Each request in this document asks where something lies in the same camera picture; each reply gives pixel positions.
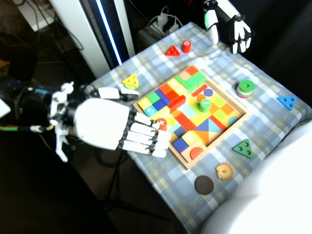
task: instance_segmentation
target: blue triangle toy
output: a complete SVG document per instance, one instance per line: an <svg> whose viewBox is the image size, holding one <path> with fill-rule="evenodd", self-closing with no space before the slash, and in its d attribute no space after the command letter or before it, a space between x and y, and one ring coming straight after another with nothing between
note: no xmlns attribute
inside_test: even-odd
<svg viewBox="0 0 312 234"><path fill-rule="evenodd" d="M277 100L282 103L283 106L289 111L293 110L294 103L296 102L295 96L284 96L284 97L278 97Z"/></svg>

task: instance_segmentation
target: triangle with holes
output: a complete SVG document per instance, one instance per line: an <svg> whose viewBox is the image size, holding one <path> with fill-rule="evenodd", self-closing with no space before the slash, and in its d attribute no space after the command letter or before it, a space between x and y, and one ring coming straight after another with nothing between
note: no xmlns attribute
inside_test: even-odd
<svg viewBox="0 0 312 234"><path fill-rule="evenodd" d="M166 56L180 56L180 52L177 50L177 48L172 45L169 50L165 53Z"/></svg>
<svg viewBox="0 0 312 234"><path fill-rule="evenodd" d="M236 145L233 150L235 152L238 152L239 154L246 156L248 158L253 158L253 152L252 152L252 148L250 147L250 142L249 140L244 140L241 143L239 143L238 145Z"/></svg>
<svg viewBox="0 0 312 234"><path fill-rule="evenodd" d="M293 110L294 103L296 102L295 96L284 96L284 97L278 97L277 100L282 103L283 106L289 111Z"/></svg>
<svg viewBox="0 0 312 234"><path fill-rule="evenodd" d="M133 86L133 87L136 87L138 88L138 80L137 80L137 74L136 73L133 73L132 75L128 76L126 79L124 79L122 81L122 83L124 85L130 85L130 86Z"/></svg>

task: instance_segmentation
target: plaid tablecloth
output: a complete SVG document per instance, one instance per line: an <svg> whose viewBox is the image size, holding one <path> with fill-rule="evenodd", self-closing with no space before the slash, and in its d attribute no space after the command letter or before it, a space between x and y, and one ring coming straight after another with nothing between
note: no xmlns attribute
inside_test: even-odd
<svg viewBox="0 0 312 234"><path fill-rule="evenodd" d="M171 45L181 51L184 40L192 42L189 54L181 52L180 57L171 58L164 55ZM130 155L185 228L191 233L198 233L207 216L289 131L300 122L312 118L312 109L297 98L295 108L288 111L276 98L293 96L289 90L241 55L232 55L224 44L212 45L205 31L193 23L127 60L92 85L96 88L117 86L122 79L137 73L138 91L143 96L189 65L196 65L216 81L249 109L251 116L190 170L186 170L169 150L165 158L135 153ZM256 84L256 89L247 99L241 99L235 94L237 83L244 78ZM232 150L247 138L251 142L253 159ZM221 181L216 177L215 168L221 162L227 162L235 168L231 179ZM204 196L195 190L194 181L200 175L209 176L213 180L214 191L210 195Z"/></svg>

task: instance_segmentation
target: red cylinder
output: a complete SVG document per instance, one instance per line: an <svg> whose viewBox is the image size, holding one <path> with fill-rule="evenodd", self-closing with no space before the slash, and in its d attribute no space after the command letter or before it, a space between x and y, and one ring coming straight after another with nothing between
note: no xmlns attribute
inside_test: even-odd
<svg viewBox="0 0 312 234"><path fill-rule="evenodd" d="M182 43L182 51L184 53L188 53L191 51L191 45L192 43L189 41L189 40L185 40L183 43Z"/></svg>

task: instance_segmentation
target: led light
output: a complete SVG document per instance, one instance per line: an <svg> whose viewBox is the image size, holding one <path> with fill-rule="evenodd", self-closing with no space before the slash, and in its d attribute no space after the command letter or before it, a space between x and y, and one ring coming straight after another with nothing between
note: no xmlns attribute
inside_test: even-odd
<svg viewBox="0 0 312 234"><path fill-rule="evenodd" d="M120 59L118 50L117 50L117 48L116 48L115 41L114 41L114 38L113 38L113 35L112 35L112 32L111 32L111 29L110 29L110 27L109 27L109 25L108 25L108 22L107 22L107 19L106 19L104 10L103 10L102 3L101 3L100 0L96 0L96 2L97 2L97 7L98 7L98 9L99 9L99 12L100 12L100 14L101 14L101 16L102 16L102 19L103 19L103 22L104 22L106 31L107 31L107 33L108 33L109 40L111 41L111 44L112 44L112 46L113 46L113 49L114 49L116 58L117 58L117 60L118 60L119 65L121 65L122 62L121 62L121 59Z"/></svg>

